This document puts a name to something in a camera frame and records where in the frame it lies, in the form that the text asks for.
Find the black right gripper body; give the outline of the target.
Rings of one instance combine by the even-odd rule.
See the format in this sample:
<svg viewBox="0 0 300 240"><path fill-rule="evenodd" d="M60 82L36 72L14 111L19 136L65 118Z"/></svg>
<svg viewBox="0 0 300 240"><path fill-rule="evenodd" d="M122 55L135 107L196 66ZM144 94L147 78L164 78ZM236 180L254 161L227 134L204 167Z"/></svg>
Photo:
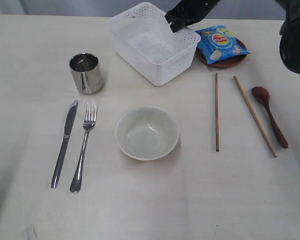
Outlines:
<svg viewBox="0 0 300 240"><path fill-rule="evenodd" d="M181 0L174 8L184 19L204 19L220 0Z"/></svg>

